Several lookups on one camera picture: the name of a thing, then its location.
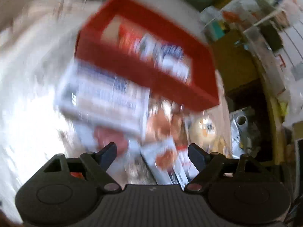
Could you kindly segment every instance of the plastic container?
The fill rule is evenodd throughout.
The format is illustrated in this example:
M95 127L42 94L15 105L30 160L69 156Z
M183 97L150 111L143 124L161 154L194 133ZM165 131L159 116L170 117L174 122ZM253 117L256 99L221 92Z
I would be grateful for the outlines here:
M190 84L122 52L116 44L101 40L103 32L116 16L136 23L164 41L181 46L191 58ZM153 92L193 111L203 111L219 104L209 47L134 0L109 0L80 31L75 57L151 88Z

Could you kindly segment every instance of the red box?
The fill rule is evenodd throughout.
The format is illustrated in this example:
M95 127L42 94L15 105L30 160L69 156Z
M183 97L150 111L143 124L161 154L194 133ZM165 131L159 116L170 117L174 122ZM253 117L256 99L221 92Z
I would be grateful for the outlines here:
M115 16L125 18L151 34L178 46L191 58L191 83L185 84L101 40ZM78 35L75 57L116 73L165 98L203 111L219 104L215 68L210 48L183 29L134 0L109 0Z

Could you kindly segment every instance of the screw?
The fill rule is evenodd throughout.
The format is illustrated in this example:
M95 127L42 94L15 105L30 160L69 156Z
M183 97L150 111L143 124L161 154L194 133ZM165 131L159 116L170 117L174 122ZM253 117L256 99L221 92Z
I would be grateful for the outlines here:
M187 185L187 189L189 191L200 191L202 189L202 186L198 183L191 183Z
M104 189L107 191L116 191L119 189L119 185L116 183L108 183L104 186Z

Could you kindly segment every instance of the black object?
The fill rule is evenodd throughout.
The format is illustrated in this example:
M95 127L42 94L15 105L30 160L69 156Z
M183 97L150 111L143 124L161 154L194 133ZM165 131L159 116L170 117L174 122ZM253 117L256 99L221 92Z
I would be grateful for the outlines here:
M200 173L182 191L179 185L122 190L105 172L116 153L110 143L80 158L50 159L16 195L25 226L284 226L290 195L249 155L226 159L191 144L188 155Z

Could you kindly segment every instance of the red tray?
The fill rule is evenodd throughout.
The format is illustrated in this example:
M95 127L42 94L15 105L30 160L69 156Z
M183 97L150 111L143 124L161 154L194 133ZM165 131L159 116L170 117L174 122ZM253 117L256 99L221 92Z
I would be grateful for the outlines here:
M191 84L122 52L118 45L101 40L103 31L115 16L134 22L151 34L181 46L191 61ZM134 0L109 0L81 29L75 57L116 73L154 93L193 111L219 104L213 57L209 47Z

